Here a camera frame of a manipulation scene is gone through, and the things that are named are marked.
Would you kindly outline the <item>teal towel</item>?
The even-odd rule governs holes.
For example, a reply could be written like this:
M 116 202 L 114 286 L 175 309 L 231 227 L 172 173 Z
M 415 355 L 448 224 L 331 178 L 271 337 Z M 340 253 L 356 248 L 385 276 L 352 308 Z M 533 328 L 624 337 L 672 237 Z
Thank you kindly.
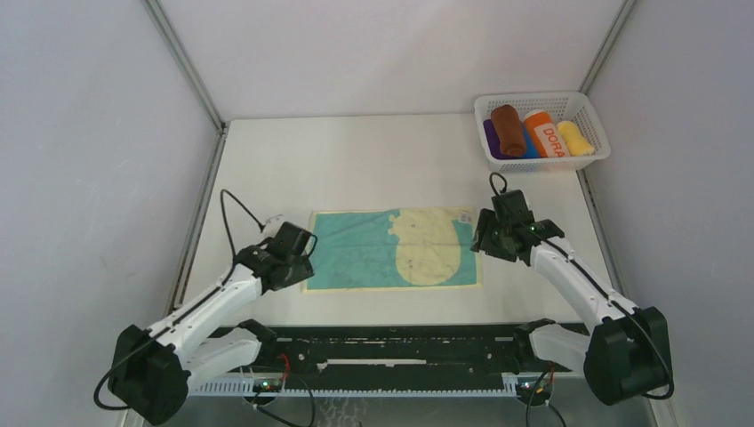
M 315 212 L 310 293 L 479 286 L 472 206 Z

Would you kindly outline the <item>brown towel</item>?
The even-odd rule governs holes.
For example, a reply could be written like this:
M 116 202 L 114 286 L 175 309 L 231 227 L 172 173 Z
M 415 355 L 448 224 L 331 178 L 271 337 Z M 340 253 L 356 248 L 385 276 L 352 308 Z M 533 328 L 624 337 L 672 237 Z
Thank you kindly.
M 491 112 L 490 120 L 499 139 L 499 148 L 503 155 L 509 157 L 522 157 L 527 146 L 516 109 L 505 104 Z

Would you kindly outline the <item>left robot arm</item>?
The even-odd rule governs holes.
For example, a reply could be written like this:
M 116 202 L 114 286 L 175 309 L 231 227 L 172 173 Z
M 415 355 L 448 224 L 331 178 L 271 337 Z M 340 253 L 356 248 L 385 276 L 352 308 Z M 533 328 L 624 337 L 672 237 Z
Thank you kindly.
M 108 390 L 154 425 L 165 423 L 190 392 L 233 368 L 272 368 L 278 357 L 276 334 L 246 320 L 226 334 L 215 331 L 264 294 L 297 285 L 314 275 L 310 261 L 317 237 L 279 217 L 262 227 L 264 239 L 235 253 L 217 282 L 187 305 L 151 326 L 128 326 L 116 340 L 110 369 L 95 386 L 92 400 Z

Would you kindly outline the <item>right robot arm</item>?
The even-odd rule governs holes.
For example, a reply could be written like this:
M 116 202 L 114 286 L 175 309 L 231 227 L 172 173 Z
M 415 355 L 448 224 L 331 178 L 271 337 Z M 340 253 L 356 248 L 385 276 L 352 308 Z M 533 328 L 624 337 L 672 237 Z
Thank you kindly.
M 480 212 L 471 249 L 522 262 L 547 279 L 582 321 L 577 333 L 549 318 L 519 326 L 514 358 L 526 370 L 552 362 L 583 375 L 611 406 L 634 397 L 665 400 L 675 393 L 667 319 L 611 288 L 576 253 L 551 220 L 536 220 L 520 190 L 495 190 Z

